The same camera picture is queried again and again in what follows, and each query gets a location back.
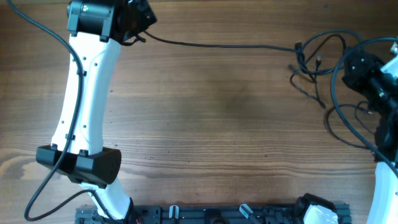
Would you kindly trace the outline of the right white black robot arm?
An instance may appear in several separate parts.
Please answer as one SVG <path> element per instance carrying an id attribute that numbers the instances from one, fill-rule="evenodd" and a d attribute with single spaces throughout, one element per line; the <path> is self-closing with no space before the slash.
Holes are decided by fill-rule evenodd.
<path id="1" fill-rule="evenodd" d="M 368 223 L 397 223 L 397 57 L 387 63 L 358 49 L 343 54 L 344 84 L 380 116 L 374 133 L 376 170 Z"/>

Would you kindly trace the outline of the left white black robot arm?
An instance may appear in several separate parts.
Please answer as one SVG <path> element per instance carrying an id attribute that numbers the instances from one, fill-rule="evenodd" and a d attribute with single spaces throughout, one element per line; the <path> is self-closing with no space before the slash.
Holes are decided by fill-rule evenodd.
<path id="1" fill-rule="evenodd" d="M 118 180 L 121 152 L 104 147 L 103 117 L 121 48 L 157 19 L 146 0 L 71 1 L 67 15 L 73 54 L 65 99 L 51 143 L 38 147 L 36 160 L 79 184 L 108 222 L 132 223 L 134 204 Z"/>

